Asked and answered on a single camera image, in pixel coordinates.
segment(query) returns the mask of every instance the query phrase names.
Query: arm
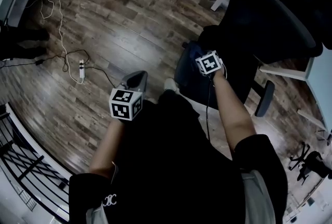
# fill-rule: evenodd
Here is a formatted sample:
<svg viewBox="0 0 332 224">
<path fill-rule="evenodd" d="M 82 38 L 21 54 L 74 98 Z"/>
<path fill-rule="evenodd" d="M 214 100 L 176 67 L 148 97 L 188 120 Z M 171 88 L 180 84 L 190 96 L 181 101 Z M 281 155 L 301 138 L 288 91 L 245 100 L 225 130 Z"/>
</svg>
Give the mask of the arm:
<svg viewBox="0 0 332 224">
<path fill-rule="evenodd" d="M 108 126 L 103 140 L 100 142 L 90 163 L 89 172 L 106 178 L 112 177 L 113 161 L 123 135 L 125 125 L 118 119 L 114 119 Z"/>
<path fill-rule="evenodd" d="M 231 151 L 234 151 L 238 142 L 256 134 L 254 124 L 221 70 L 216 72 L 213 83 L 227 142 Z"/>
</svg>

